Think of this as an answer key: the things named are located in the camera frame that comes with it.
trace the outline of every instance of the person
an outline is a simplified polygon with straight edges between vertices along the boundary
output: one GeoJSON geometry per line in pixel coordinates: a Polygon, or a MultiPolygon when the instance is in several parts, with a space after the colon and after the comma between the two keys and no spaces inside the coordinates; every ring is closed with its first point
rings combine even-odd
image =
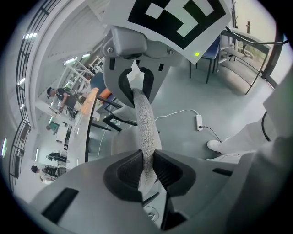
{"type": "Polygon", "coordinates": [[[238,160],[236,160],[238,162],[240,155],[256,151],[264,143],[272,141],[276,138],[277,133],[273,122],[265,113],[262,119],[257,122],[247,124],[235,136],[227,138],[223,142],[210,140],[207,142],[207,146],[209,149],[222,154],[222,156],[216,158],[215,160],[222,160],[224,157],[234,156],[238,157],[238,160]]]}
{"type": "Polygon", "coordinates": [[[51,122],[49,125],[46,126],[46,129],[48,131],[52,130],[53,131],[53,135],[55,135],[58,131],[59,128],[59,124],[55,123],[55,122],[51,122]]]}
{"type": "Polygon", "coordinates": [[[57,96],[60,101],[62,101],[60,112],[62,112],[65,105],[69,106],[72,109],[80,110],[82,105],[78,102],[77,98],[71,94],[69,91],[59,88],[59,89],[53,89],[52,87],[49,87],[47,89],[48,97],[54,97],[57,96]]]}
{"type": "Polygon", "coordinates": [[[40,173],[41,181],[54,181],[56,180],[60,175],[64,174],[66,172],[66,168],[61,168],[61,170],[58,171],[58,167],[51,166],[51,165],[45,165],[42,168],[38,168],[37,166],[32,166],[31,170],[33,173],[40,173]]]}
{"type": "Polygon", "coordinates": [[[46,156],[47,159],[49,159],[50,161],[60,161],[60,162],[64,162],[66,163],[66,157],[61,156],[60,153],[50,153],[49,155],[46,156]]]}

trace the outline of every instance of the white table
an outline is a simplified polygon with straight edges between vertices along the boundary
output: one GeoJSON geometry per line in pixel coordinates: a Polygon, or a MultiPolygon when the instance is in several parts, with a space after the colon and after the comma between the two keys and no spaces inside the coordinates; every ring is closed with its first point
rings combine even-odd
{"type": "Polygon", "coordinates": [[[89,135],[89,128],[91,127],[92,111],[96,103],[96,94],[97,91],[93,89],[83,104],[81,111],[79,111],[75,117],[75,123],[71,129],[67,150],[66,167],[69,169],[87,161],[87,138],[89,135]]]}

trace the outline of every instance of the fluorescent light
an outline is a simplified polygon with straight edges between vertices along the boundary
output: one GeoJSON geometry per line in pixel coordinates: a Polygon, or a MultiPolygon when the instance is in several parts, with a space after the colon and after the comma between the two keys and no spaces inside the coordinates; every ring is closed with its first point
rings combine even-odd
{"type": "Polygon", "coordinates": [[[77,57],[75,57],[75,58],[73,58],[73,59],[71,58],[71,59],[65,61],[65,63],[66,63],[66,64],[70,64],[70,63],[72,63],[72,62],[75,62],[74,59],[77,59],[77,57]]]}
{"type": "Polygon", "coordinates": [[[26,78],[24,77],[21,81],[19,81],[19,82],[17,83],[17,85],[21,85],[25,80],[26,80],[26,78]]]}
{"type": "Polygon", "coordinates": [[[53,116],[51,116],[50,121],[49,121],[49,124],[52,122],[52,120],[53,120],[53,116]]]}
{"type": "Polygon", "coordinates": [[[26,39],[28,39],[28,38],[33,38],[33,37],[36,37],[37,36],[37,32],[35,32],[35,33],[29,33],[29,34],[27,34],[27,35],[23,35],[23,39],[24,38],[26,38],[26,39]]]}
{"type": "Polygon", "coordinates": [[[5,138],[5,139],[4,139],[4,142],[3,142],[3,145],[2,145],[2,150],[1,150],[2,158],[4,158],[5,153],[6,153],[6,150],[7,150],[6,145],[7,145],[7,139],[5,138]]]}
{"type": "Polygon", "coordinates": [[[38,160],[38,148],[37,148],[37,152],[36,152],[36,158],[35,158],[35,161],[37,162],[38,160]]]}
{"type": "Polygon", "coordinates": [[[90,54],[89,54],[89,53],[87,53],[87,54],[84,54],[84,55],[82,56],[82,58],[87,58],[88,56],[90,56],[90,54]]]}

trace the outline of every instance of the orange cushion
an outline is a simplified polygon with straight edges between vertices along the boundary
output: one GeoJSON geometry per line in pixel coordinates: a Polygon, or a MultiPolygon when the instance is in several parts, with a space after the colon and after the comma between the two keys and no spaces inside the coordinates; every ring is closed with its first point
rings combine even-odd
{"type": "Polygon", "coordinates": [[[108,98],[111,94],[112,93],[109,89],[104,89],[99,95],[103,98],[108,98]]]}

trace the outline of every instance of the blue chair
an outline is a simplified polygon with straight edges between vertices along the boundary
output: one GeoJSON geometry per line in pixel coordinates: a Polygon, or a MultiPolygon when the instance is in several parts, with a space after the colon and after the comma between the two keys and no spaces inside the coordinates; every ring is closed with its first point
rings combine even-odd
{"type": "MultiPolygon", "coordinates": [[[[216,40],[212,43],[212,45],[207,49],[205,54],[201,57],[202,59],[209,59],[210,60],[209,70],[207,72],[206,84],[209,81],[211,67],[212,67],[212,60],[214,60],[214,66],[213,66],[212,72],[214,73],[214,71],[215,71],[216,59],[217,59],[217,68],[218,68],[220,42],[221,42],[221,36],[218,36],[216,38],[216,40]]],[[[189,78],[191,78],[191,62],[189,62],[189,78]]]]}

